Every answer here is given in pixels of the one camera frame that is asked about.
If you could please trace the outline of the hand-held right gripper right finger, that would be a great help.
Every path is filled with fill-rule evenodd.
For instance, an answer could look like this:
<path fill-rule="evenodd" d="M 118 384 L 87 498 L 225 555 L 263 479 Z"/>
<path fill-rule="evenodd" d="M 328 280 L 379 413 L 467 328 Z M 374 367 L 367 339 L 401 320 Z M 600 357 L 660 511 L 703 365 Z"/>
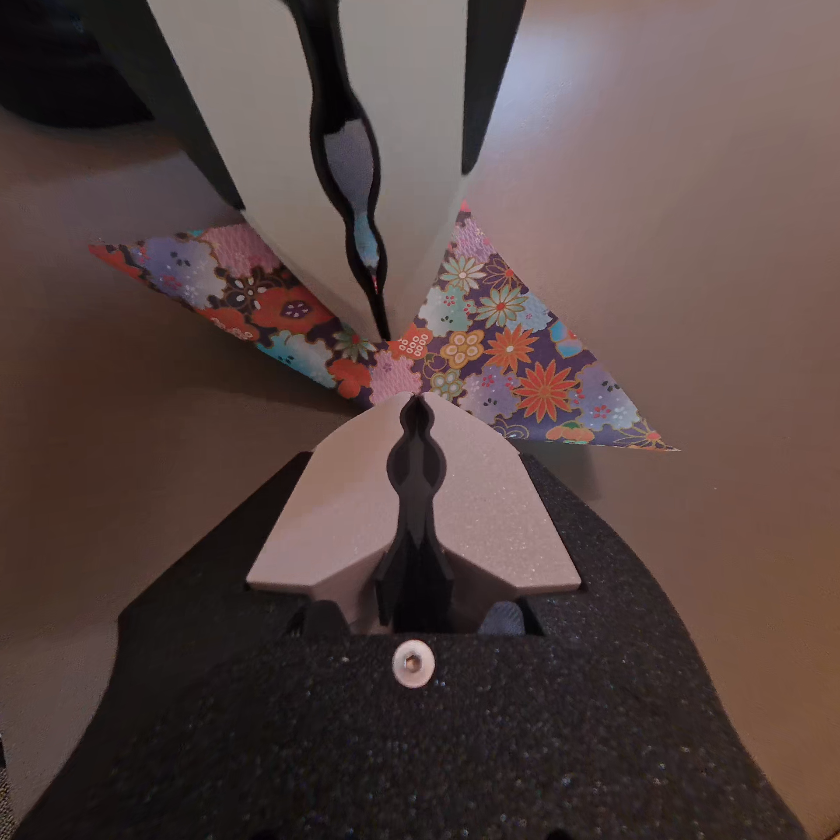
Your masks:
<path fill-rule="evenodd" d="M 434 525 L 455 595 L 574 592 L 581 577 L 519 452 L 479 419 L 434 394 L 430 434 L 445 457 Z"/>

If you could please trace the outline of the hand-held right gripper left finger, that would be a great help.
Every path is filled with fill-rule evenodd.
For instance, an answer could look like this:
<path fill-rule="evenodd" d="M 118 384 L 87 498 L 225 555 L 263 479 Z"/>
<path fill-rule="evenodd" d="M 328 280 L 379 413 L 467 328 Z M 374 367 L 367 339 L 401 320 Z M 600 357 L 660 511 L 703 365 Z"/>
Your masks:
<path fill-rule="evenodd" d="M 386 463 L 409 392 L 334 430 L 311 457 L 246 577 L 256 590 L 363 596 L 396 535 L 399 500 Z"/>

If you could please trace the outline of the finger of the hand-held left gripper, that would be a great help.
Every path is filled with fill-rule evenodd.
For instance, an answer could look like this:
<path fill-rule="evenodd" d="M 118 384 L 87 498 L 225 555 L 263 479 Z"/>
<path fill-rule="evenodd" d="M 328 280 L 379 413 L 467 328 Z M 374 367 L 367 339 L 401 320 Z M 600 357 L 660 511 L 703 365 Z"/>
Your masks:
<path fill-rule="evenodd" d="M 154 20 L 244 205 L 248 224 L 368 340 L 387 337 L 352 210 L 312 155 L 312 77 L 285 2 L 152 1 Z"/>
<path fill-rule="evenodd" d="M 353 92 L 380 161 L 373 219 L 386 257 L 392 339 L 434 284 L 465 190 L 461 171 L 467 1 L 342 1 Z"/>

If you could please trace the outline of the dark flower origami paper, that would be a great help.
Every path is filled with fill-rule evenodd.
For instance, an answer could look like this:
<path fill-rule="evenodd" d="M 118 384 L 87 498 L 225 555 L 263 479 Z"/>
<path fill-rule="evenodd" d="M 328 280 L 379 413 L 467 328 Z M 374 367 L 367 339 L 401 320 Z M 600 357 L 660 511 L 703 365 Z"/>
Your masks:
<path fill-rule="evenodd" d="M 511 440 L 676 451 L 467 203 L 418 314 L 389 341 L 335 316 L 246 223 L 89 250 L 363 410 L 430 392 Z"/>

